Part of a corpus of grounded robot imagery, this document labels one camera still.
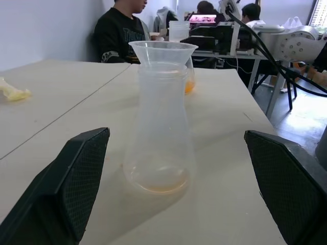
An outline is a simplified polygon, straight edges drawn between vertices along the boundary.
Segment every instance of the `floor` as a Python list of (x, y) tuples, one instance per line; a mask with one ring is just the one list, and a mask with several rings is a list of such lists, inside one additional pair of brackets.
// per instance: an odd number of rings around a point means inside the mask
[[(300, 81), (299, 84), (312, 91), (315, 87)], [(272, 88), (260, 86), (253, 96), (265, 112), (271, 97)], [(315, 155), (315, 149), (327, 125), (327, 98), (318, 97), (297, 90), (293, 100), (293, 110), (289, 111), (287, 93), (279, 94), (270, 122), (279, 136), (302, 145), (309, 154)]]

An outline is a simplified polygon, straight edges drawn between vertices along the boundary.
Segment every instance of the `funnel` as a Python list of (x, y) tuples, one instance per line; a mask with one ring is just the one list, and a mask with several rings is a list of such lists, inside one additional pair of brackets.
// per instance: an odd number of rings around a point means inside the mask
[(179, 42), (137, 41), (130, 42), (142, 65), (175, 63), (185, 65), (198, 46)]

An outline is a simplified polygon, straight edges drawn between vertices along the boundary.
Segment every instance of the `desk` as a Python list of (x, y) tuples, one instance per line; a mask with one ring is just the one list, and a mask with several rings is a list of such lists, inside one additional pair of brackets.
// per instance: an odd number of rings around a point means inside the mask
[(274, 129), (235, 70), (195, 69), (197, 84), (185, 108), (198, 171), (185, 195), (148, 196), (125, 183), (121, 165), (138, 105), (137, 68), (130, 66), (1, 160), (0, 217), (68, 139), (108, 126), (101, 184), (80, 245), (285, 245), (243, 139), (245, 130)]
[(32, 97), (18, 102), (0, 98), (0, 159), (97, 91), (129, 64), (46, 60), (0, 73)]
[[(192, 56), (197, 56), (197, 57), (216, 57), (216, 58), (235, 58), (235, 56), (230, 56), (230, 55), (219, 55), (216, 53), (213, 53), (211, 51), (195, 51)], [(250, 78), (250, 82), (249, 82), (249, 86), (248, 86), (248, 90), (251, 92), (252, 91), (252, 87), (253, 87), (253, 82), (255, 79), (255, 75), (258, 72), (258, 67), (259, 67), (259, 63), (261, 60), (267, 60), (266, 57), (264, 56), (260, 56), (260, 55), (248, 55), (248, 54), (244, 54), (244, 52), (241, 53), (237, 53), (237, 58), (238, 59), (252, 59), (255, 60), (254, 61), (254, 65), (253, 65), (253, 69), (252, 69), (252, 74), (251, 74), (251, 78)], [(283, 62), (282, 66), (288, 67), (289, 66), (289, 62)], [(266, 116), (268, 119), (270, 119), (271, 114), (273, 112), (273, 109), (276, 105), (277, 102), (277, 98), (278, 98), (278, 94), (279, 91), (281, 89), (281, 87), (283, 86), (284, 83), (284, 77), (280, 74), (278, 74), (277, 77), (277, 83), (274, 87), (274, 90), (272, 92), (272, 96), (270, 98), (267, 110), (266, 110)]]

